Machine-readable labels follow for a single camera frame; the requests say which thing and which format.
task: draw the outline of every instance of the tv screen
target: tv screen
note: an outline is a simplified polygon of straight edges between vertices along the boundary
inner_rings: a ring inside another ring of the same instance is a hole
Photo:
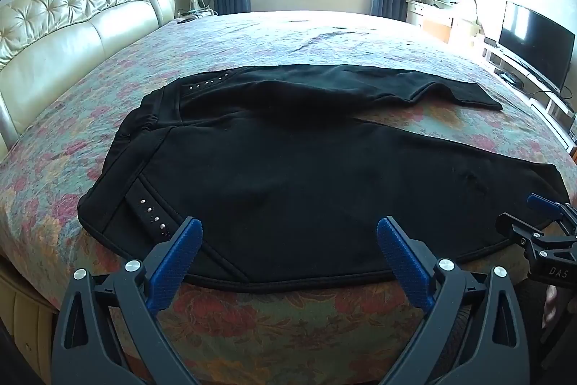
[[[572,32],[537,12],[507,2],[499,44],[560,92],[571,64]]]

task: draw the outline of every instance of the metal screw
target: metal screw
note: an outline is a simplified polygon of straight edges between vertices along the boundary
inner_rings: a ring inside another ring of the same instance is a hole
[[[495,266],[493,271],[499,277],[505,277],[507,275],[507,270],[502,266]]]
[[[129,261],[128,263],[126,263],[124,269],[128,272],[135,272],[140,269],[140,261],[138,260]]]
[[[83,268],[80,268],[79,270],[76,270],[74,272],[75,279],[84,279],[85,277],[86,277],[86,270]]]
[[[445,271],[453,271],[455,269],[455,263],[451,260],[443,259],[439,261],[439,267]]]

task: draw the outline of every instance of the bed sheet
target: bed sheet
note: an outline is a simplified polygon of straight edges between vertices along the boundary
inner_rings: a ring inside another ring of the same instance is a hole
[[[0,244],[16,268],[60,307],[70,274],[122,260],[80,226],[77,202],[94,183],[114,133],[144,95],[179,76],[241,66],[358,64],[478,82],[502,112],[425,100],[363,118],[557,166],[573,202],[577,166],[550,130],[483,68],[405,23],[336,12],[271,12],[176,21],[113,56],[46,109],[0,164]],[[509,247],[467,267],[501,264],[519,281]],[[125,350],[137,357],[118,312]],[[252,295],[184,284],[159,314],[201,380],[341,384],[381,378],[420,321],[392,281],[346,289]]]

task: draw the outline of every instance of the beige leather bed side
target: beige leather bed side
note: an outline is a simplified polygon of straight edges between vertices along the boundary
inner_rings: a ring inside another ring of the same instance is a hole
[[[94,67],[172,18],[174,0],[14,0],[1,6],[0,134],[6,147]]]

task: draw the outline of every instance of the tufted leather headboard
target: tufted leather headboard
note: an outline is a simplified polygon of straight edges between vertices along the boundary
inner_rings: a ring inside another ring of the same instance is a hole
[[[174,0],[14,0],[0,6],[0,158],[68,88],[174,18]]]

